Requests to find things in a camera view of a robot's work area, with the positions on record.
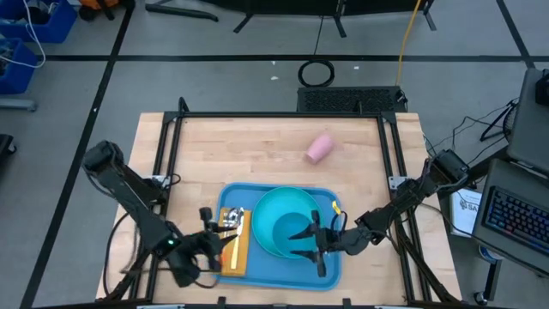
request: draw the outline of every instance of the yellow cable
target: yellow cable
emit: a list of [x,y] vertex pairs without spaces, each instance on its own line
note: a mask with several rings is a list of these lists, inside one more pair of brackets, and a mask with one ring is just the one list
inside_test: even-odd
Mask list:
[[415,20],[415,16],[418,14],[420,3],[421,3],[421,0],[418,0],[418,2],[415,4],[415,9],[413,9],[412,18],[408,23],[408,29],[406,29],[406,33],[404,34],[404,40],[402,41],[402,47],[401,47],[401,55],[398,57],[398,73],[396,75],[396,82],[395,82],[396,86],[399,86],[401,84],[402,57],[404,57],[404,50],[406,49],[406,41],[408,40],[408,35],[410,34],[410,30],[412,30],[412,25],[413,25],[413,21]]

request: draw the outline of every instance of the blue bowl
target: blue bowl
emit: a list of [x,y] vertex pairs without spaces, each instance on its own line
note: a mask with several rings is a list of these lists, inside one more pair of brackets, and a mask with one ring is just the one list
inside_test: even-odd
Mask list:
[[251,228],[257,242],[267,252],[281,258],[301,258],[290,253],[292,250],[316,250],[314,237],[288,239],[312,223],[312,210],[322,213],[317,201],[301,189],[280,187],[265,193],[251,216]]

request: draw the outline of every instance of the pink cup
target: pink cup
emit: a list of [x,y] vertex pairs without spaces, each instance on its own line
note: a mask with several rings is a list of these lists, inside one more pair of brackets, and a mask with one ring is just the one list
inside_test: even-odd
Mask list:
[[334,149],[334,146],[334,140],[328,133],[321,134],[313,141],[307,150],[307,160],[312,164],[317,164]]

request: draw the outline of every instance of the wooden tabletop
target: wooden tabletop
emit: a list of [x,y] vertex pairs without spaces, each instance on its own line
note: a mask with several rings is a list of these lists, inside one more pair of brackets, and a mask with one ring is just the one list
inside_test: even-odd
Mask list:
[[[150,175],[159,141],[162,113],[143,113],[129,165],[142,176]],[[427,156],[419,117],[397,114],[402,151],[409,176],[418,177]],[[186,118],[179,139],[175,173],[182,177],[172,187],[167,219],[183,233],[202,228],[198,209],[215,212],[223,187],[232,182],[257,182],[323,187],[334,191],[351,222],[366,210],[383,207],[389,201],[383,157],[375,119],[366,118]],[[337,141],[335,150],[316,166],[304,160],[311,141],[327,131]],[[387,135],[390,128],[386,125]],[[166,169],[171,134],[168,135]],[[388,140],[396,173],[392,141]],[[435,197],[425,201],[439,207]],[[117,219],[124,214],[118,209]],[[440,282],[457,298],[461,292],[455,276],[443,219],[427,208],[418,208],[416,218],[425,261]],[[128,262],[134,223],[125,221],[111,248],[108,271],[110,289],[122,279],[119,271]],[[179,288],[169,271],[161,271],[154,292],[155,303],[214,303],[226,296],[229,304],[336,305],[351,298],[354,305],[404,304],[401,265],[386,240],[369,245],[357,256],[345,254],[341,280],[326,292],[277,288],[256,288],[220,284],[214,289],[191,285]],[[421,299],[417,269],[410,259],[415,297]],[[146,286],[142,279],[140,295]],[[201,282],[210,283],[209,275]],[[98,289],[98,297],[103,289]]]

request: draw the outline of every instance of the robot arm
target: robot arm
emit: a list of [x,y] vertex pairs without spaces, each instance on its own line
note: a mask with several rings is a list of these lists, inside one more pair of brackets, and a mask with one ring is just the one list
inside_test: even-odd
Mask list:
[[141,232],[145,253],[136,258],[126,277],[117,285],[108,300],[118,300],[124,295],[150,254],[166,260],[176,283],[186,287],[196,281],[202,270],[196,264],[196,255],[208,258],[208,267],[220,271],[219,255],[223,247],[236,235],[221,239],[217,233],[234,230],[234,227],[219,227],[212,222],[212,210],[200,209],[204,230],[183,235],[170,221],[153,212],[155,205],[166,202],[166,190],[162,183],[142,179],[124,164],[120,148],[103,141],[84,155],[82,168],[91,181],[95,179],[108,190],[104,192],[115,198],[130,214]]
[[391,202],[382,208],[367,211],[354,222],[357,227],[348,230],[336,231],[320,227],[320,215],[312,212],[313,223],[304,231],[290,237],[303,239],[315,237],[317,251],[292,251],[317,264],[319,276],[326,276],[326,267],[323,261],[325,252],[344,251],[348,255],[361,253],[370,243],[378,245],[385,238],[393,221],[396,221],[396,236],[401,240],[404,248],[425,275],[441,301],[459,302],[448,293],[437,280],[420,254],[413,248],[412,241],[407,237],[401,224],[401,214],[408,209],[419,206],[426,197],[442,189],[458,187],[468,180],[468,165],[453,151],[445,150],[434,158],[425,161],[422,175],[418,179],[408,179],[400,184]]

